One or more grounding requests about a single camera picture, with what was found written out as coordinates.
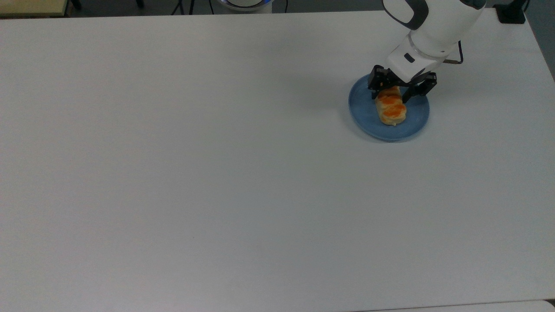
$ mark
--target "blue plate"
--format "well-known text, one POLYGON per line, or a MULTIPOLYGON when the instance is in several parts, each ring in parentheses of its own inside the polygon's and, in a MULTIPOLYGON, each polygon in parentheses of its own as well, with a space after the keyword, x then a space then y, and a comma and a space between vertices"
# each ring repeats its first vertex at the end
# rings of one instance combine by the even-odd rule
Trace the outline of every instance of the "blue plate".
MULTIPOLYGON (((380 121, 376 102, 372 99, 372 91, 368 90, 368 76, 359 79, 349 93, 349 110, 355 123, 367 134, 387 142, 397 142, 411 138, 428 122, 430 103, 427 97, 412 97, 405 104, 407 118, 404 122, 393 126, 380 121)), ((401 88, 401 94, 407 88, 401 88)))

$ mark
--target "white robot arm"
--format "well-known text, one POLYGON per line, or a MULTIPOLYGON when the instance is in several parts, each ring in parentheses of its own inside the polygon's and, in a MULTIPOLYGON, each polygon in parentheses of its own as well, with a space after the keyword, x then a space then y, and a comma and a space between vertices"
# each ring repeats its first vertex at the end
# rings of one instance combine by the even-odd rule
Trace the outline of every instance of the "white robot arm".
POLYGON ((436 84, 436 67, 457 48, 457 43, 474 25, 486 0, 382 0, 386 12, 411 31, 387 57, 390 67, 376 65, 368 88, 375 95, 393 85, 408 87, 407 102, 426 95, 436 84))

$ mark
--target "bread roll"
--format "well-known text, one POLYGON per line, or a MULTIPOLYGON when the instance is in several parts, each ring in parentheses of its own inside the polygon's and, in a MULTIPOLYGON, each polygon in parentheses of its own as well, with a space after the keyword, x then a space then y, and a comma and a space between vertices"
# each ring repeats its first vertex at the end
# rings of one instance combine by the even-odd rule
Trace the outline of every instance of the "bread roll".
POLYGON ((399 87, 382 90, 376 97, 376 109, 380 120, 387 125, 405 121, 407 107, 403 104, 399 87))

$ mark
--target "wooden table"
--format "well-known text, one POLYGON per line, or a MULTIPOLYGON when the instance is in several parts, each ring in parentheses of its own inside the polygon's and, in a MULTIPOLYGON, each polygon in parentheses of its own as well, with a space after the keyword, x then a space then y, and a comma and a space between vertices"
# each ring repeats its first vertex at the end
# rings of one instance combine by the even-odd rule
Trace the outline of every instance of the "wooden table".
POLYGON ((408 32, 385 12, 0 29, 1 311, 555 297, 555 83, 528 24, 486 10, 395 144, 347 105, 408 32))

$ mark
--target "black cable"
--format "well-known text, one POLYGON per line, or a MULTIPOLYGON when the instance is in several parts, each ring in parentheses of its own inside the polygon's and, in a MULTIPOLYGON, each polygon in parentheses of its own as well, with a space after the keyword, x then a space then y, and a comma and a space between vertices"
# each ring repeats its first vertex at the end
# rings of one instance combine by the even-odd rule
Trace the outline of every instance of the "black cable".
POLYGON ((530 5, 530 0, 528 0, 526 2, 526 6, 524 7, 524 9, 522 10, 523 12, 526 12, 526 10, 528 9, 528 6, 530 5))
POLYGON ((455 61, 453 59, 446 59, 445 61, 443 61, 444 63, 447 64, 462 64, 462 62, 465 61, 465 59, 462 56, 462 43, 459 41, 458 42, 458 53, 461 56, 461 60, 460 61, 455 61))

